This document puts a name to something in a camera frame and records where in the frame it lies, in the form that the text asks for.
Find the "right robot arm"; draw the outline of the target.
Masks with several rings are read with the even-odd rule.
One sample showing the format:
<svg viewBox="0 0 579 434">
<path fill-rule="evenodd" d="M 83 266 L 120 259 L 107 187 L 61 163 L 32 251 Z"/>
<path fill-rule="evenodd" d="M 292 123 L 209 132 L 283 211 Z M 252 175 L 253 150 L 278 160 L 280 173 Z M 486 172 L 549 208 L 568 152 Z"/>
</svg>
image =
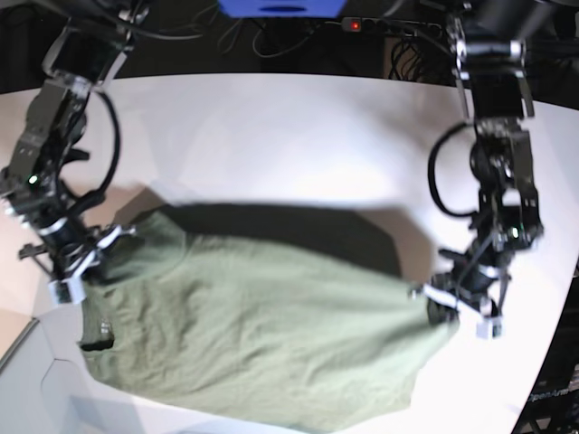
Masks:
<svg viewBox="0 0 579 434">
<path fill-rule="evenodd" d="M 40 244 L 24 245 L 20 259 L 48 256 L 44 267 L 49 291 L 58 304 L 85 298 L 83 274 L 97 268 L 102 253 L 126 230 L 85 225 L 82 215 L 104 202 L 119 163 L 119 118 L 105 87 L 134 46 L 131 26 L 148 13 L 146 1 L 52 1 L 67 17 L 62 32 L 43 59 L 46 79 L 26 112 L 9 164 L 1 171 L 1 198 L 6 210 L 32 229 Z M 113 126 L 113 153 L 100 185 L 77 195 L 62 180 L 62 169 L 86 161 L 76 148 L 86 126 L 90 95 L 97 94 Z"/>
</svg>

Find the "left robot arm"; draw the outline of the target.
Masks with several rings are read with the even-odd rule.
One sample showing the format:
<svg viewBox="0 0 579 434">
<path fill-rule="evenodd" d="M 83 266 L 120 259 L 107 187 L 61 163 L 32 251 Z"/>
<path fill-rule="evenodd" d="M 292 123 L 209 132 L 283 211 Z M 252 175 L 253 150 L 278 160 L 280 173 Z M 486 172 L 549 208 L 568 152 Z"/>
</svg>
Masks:
<svg viewBox="0 0 579 434">
<path fill-rule="evenodd" d="M 446 34 L 464 119 L 435 142 L 428 185 L 439 210 L 458 217 L 441 200 L 435 167 L 442 146 L 470 128 L 475 134 L 470 170 L 479 183 L 479 207 L 461 213 L 470 219 L 475 239 L 463 252 L 441 249 L 451 269 L 417 290 L 428 299 L 433 326 L 469 312 L 485 333 L 497 337 L 510 263 L 544 233 L 530 133 L 522 126 L 535 115 L 525 60 L 527 40 L 556 7 L 555 1 L 462 1 L 448 13 Z"/>
</svg>

